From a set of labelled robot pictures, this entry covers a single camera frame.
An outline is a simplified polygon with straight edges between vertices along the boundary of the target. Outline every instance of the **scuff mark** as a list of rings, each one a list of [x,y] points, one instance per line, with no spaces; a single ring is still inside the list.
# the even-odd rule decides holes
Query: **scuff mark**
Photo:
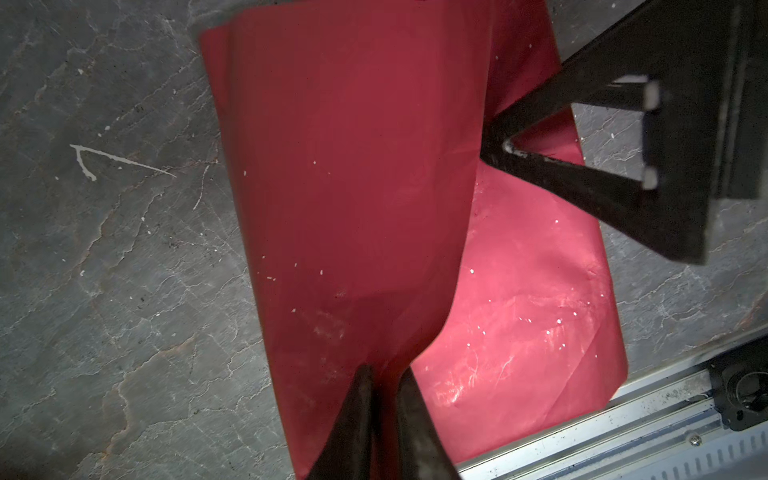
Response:
[[[210,165],[205,166],[205,170],[203,170],[203,180],[200,182],[200,196],[197,198],[197,203],[192,207],[192,210],[195,210],[197,208],[197,205],[200,205],[200,200],[203,199],[203,187],[205,186],[205,174],[208,173],[208,167]]]
[[[96,181],[96,175],[93,175],[93,173],[89,169],[87,169],[85,164],[83,163],[83,158],[81,156],[81,152],[84,152],[84,151],[91,152],[92,154],[103,155],[104,157],[109,158],[110,160],[122,162],[124,164],[136,165],[138,167],[144,167],[144,168],[148,168],[150,170],[155,170],[155,171],[160,172],[162,174],[171,175],[173,178],[176,178],[176,175],[168,173],[165,170],[161,170],[161,169],[155,168],[155,167],[150,167],[149,165],[140,164],[138,162],[134,162],[133,160],[128,160],[127,158],[118,157],[117,155],[108,154],[108,153],[103,152],[101,150],[95,150],[93,148],[83,147],[82,145],[70,144],[69,146],[74,148],[74,151],[75,151],[75,153],[78,156],[78,164],[80,164],[80,168],[83,170],[83,174],[87,178],[90,178],[91,181]]]

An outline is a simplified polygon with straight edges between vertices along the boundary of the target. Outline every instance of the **folded fabric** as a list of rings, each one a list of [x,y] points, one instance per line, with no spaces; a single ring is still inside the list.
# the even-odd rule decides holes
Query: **folded fabric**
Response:
[[[558,67],[543,2],[309,0],[200,46],[298,478],[356,367],[390,395],[449,311],[414,370],[453,460],[605,404],[626,360],[597,222],[478,165],[484,114]],[[568,112],[519,139],[576,140]]]

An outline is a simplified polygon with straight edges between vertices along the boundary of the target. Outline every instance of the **gray stone floor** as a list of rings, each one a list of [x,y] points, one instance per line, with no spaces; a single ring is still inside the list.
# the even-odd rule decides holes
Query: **gray stone floor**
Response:
[[[237,1],[0,5],[0,478],[293,475],[190,34]],[[562,56],[619,3],[550,2]],[[636,117],[574,112],[637,174]],[[766,230],[728,202],[692,267],[604,228],[633,372],[766,322]]]

